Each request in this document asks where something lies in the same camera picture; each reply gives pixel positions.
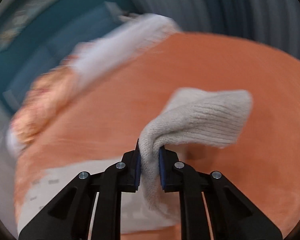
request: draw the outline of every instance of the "teal wall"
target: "teal wall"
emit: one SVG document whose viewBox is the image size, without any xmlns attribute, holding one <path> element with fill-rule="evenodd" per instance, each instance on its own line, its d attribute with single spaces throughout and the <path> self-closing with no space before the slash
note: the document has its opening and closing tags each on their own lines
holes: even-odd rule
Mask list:
<svg viewBox="0 0 300 240">
<path fill-rule="evenodd" d="M 26 0 L 16 0 L 10 5 L 0 18 L 0 28 L 24 1 Z M 0 52 L 0 100 L 10 112 L 13 110 L 6 103 L 2 93 L 6 91 L 26 60 L 71 20 L 104 1 L 116 2 L 123 10 L 136 12 L 131 0 L 60 0 L 30 23 L 6 51 Z"/>
</svg>

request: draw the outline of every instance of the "orange fabric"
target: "orange fabric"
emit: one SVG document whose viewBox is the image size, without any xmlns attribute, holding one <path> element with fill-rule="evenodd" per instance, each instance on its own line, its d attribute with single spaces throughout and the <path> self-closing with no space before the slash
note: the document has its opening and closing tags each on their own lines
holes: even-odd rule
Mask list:
<svg viewBox="0 0 300 240">
<path fill-rule="evenodd" d="M 62 112 L 18 160 L 16 216 L 44 169 L 133 149 L 143 127 L 179 87 L 252 94 L 252 113 L 237 144 L 189 145 L 188 162 L 198 171 L 224 173 L 286 236 L 300 220 L 300 61 L 213 34 L 169 37 L 96 81 Z M 177 239 L 165 232 L 156 232 L 157 239 Z"/>
</svg>

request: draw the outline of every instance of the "white cloth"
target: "white cloth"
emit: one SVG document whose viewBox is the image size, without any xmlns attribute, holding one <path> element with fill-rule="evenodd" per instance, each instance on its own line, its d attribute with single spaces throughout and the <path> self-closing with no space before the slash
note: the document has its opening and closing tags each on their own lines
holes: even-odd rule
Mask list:
<svg viewBox="0 0 300 240">
<path fill-rule="evenodd" d="M 94 160 L 76 163 L 62 168 L 46 170 L 46 176 L 33 183 L 27 192 L 21 214 L 18 220 L 18 234 L 38 214 L 43 206 L 49 203 L 76 175 L 81 171 L 95 174 L 105 171 L 121 158 L 112 160 Z M 121 199 L 121 233 L 155 230 L 172 226 L 174 222 L 168 220 L 147 208 L 143 198 L 143 187 L 136 193 L 122 193 Z"/>
<path fill-rule="evenodd" d="M 158 153 L 165 144 L 201 143 L 225 147 L 236 142 L 251 109 L 245 90 L 205 92 L 179 89 L 162 114 L 141 132 L 141 183 L 149 209 L 178 221 L 176 194 L 163 193 L 159 180 Z"/>
<path fill-rule="evenodd" d="M 179 31 L 180 28 L 170 18 L 144 14 L 87 46 L 79 44 L 74 48 L 74 54 L 79 58 L 70 66 L 79 75 L 77 92 L 81 92 L 96 78 L 115 69 L 129 58 L 137 56 L 143 49 L 154 46 Z M 6 144 L 10 155 L 15 159 L 26 147 L 18 141 L 11 129 L 7 132 Z"/>
</svg>

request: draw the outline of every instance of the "metal screw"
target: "metal screw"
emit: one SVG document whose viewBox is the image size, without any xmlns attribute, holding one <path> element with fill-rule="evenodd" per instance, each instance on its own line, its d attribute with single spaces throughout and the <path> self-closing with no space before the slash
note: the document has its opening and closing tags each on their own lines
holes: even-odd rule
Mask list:
<svg viewBox="0 0 300 240">
<path fill-rule="evenodd" d="M 222 177 L 222 174 L 219 171 L 214 171 L 212 173 L 212 177 L 215 178 L 215 179 L 220 179 Z"/>
<path fill-rule="evenodd" d="M 182 162 L 176 162 L 176 163 L 174 164 L 174 166 L 175 166 L 177 169 L 182 169 L 182 168 L 185 166 L 185 164 L 182 163 Z"/>
<path fill-rule="evenodd" d="M 119 162 L 115 166 L 117 167 L 117 169 L 123 169 L 126 166 L 126 164 L 122 163 L 122 162 Z"/>
<path fill-rule="evenodd" d="M 79 173 L 80 179 L 86 179 L 88 176 L 89 176 L 89 174 L 85 171 Z"/>
</svg>

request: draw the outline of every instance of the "fabric pile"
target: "fabric pile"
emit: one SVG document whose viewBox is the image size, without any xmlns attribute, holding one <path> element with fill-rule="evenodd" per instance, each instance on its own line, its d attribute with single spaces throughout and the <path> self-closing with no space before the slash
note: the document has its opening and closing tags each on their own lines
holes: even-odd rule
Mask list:
<svg viewBox="0 0 300 240">
<path fill-rule="evenodd" d="M 47 125 L 93 81 L 177 32 L 180 28 L 170 18 L 149 14 L 131 18 L 101 39 L 78 44 L 57 68 L 41 75 L 31 85 L 8 131 L 7 145 L 11 154 L 15 158 L 20 157 Z M 122 219 L 122 233 L 158 229 L 179 222 L 177 195 L 163 194 L 158 183 L 159 147 L 176 146 L 182 160 L 184 156 L 178 148 L 181 144 L 200 143 L 215 147 L 233 144 L 249 116 L 251 101 L 245 90 L 206 92 L 180 88 L 172 95 L 162 114 L 140 134 L 141 188 L 135 195 L 122 196 L 122 215 L 130 214 Z M 102 172 L 120 159 L 90 161 L 47 170 L 46 176 L 27 194 L 28 200 L 18 220 L 18 232 L 75 173 L 82 170 Z M 132 208 L 136 199 L 138 204 Z M 140 216 L 142 224 L 135 224 L 133 221 Z"/>
</svg>

